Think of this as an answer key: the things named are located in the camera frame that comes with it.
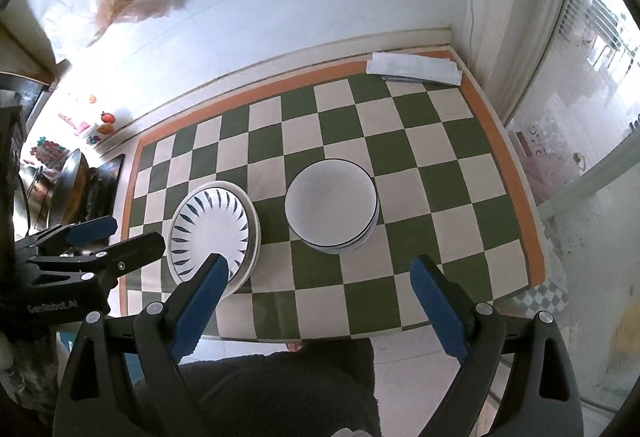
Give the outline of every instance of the table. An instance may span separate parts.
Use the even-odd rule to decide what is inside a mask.
[[[124,215],[129,237],[166,237],[186,194],[216,179],[247,191],[260,218],[256,268],[218,305],[206,335],[291,341],[425,325],[408,273],[422,253],[476,302],[542,283],[527,185],[466,73],[460,88],[385,82],[346,62],[306,81],[283,77],[230,98],[232,108],[222,99],[141,138]],[[372,175],[381,204],[370,239],[341,255],[297,240],[284,215],[291,180],[330,157]],[[130,314],[165,300],[175,288],[166,257],[127,274],[126,287]]]

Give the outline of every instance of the metal bolt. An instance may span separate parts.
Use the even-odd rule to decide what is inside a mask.
[[[554,316],[548,311],[540,311],[538,313],[538,318],[540,318],[540,321],[544,323],[551,323],[554,320]]]
[[[494,311],[494,308],[491,307],[488,303],[482,302],[476,305],[476,311],[480,314],[483,314],[484,316],[489,316],[489,314]]]
[[[100,319],[100,313],[98,311],[91,311],[85,318],[87,323],[95,323]]]
[[[149,314],[160,314],[163,308],[164,305],[162,305],[160,302],[153,302],[146,306],[146,311]]]

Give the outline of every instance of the plate with leaf pattern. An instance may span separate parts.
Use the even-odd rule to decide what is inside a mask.
[[[213,181],[187,195],[175,211],[167,241],[175,283],[188,281],[212,253],[226,258],[229,283],[223,297],[247,281],[260,250],[260,223],[239,186]]]

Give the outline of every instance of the blue gripper pad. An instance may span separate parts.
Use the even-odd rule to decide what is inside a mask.
[[[229,269],[226,259],[218,255],[216,263],[204,277],[200,287],[191,296],[191,300],[175,324],[174,340],[170,352],[176,363],[184,356],[192,354],[196,349],[228,281]]]
[[[415,258],[411,263],[410,280],[442,349],[449,356],[457,358],[460,364],[464,363],[468,356],[465,325],[420,258]]]
[[[66,232],[65,241],[73,247],[82,247],[94,240],[111,237],[118,229],[118,222],[110,216],[71,226]]]

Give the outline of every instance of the green and white checkered mat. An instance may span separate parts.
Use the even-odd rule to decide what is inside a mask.
[[[284,214],[291,180],[330,157],[374,176],[382,206],[369,241],[342,255],[296,240]],[[408,274],[422,253],[474,301],[527,287],[511,198],[456,88],[360,74],[183,128],[143,148],[129,236],[158,231],[166,239],[180,201],[211,180],[247,191],[262,247],[250,281],[219,304],[207,335],[298,340],[424,324]],[[126,286],[130,314],[166,299],[175,289],[166,257],[128,274]]]

